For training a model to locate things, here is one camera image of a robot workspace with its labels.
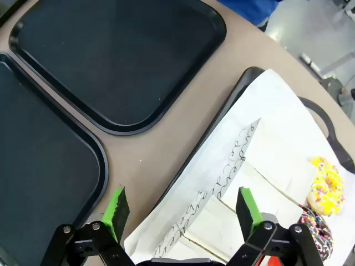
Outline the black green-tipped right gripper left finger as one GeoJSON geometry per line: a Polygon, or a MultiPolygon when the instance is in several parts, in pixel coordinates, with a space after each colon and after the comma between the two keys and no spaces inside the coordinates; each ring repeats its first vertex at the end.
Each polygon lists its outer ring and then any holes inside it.
{"type": "Polygon", "coordinates": [[[130,213],[125,189],[116,190],[99,221],[79,229],[62,224],[55,230],[41,265],[84,265],[99,256],[104,265],[133,265],[120,245],[130,213]]]}

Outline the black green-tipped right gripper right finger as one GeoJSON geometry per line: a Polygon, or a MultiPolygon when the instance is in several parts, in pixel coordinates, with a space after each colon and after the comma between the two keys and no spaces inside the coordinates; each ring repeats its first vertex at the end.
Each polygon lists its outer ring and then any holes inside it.
{"type": "Polygon", "coordinates": [[[281,265],[323,265],[308,227],[283,228],[264,220],[250,189],[239,188],[236,214],[245,242],[227,265],[260,265],[266,256],[277,257],[281,265]]]}

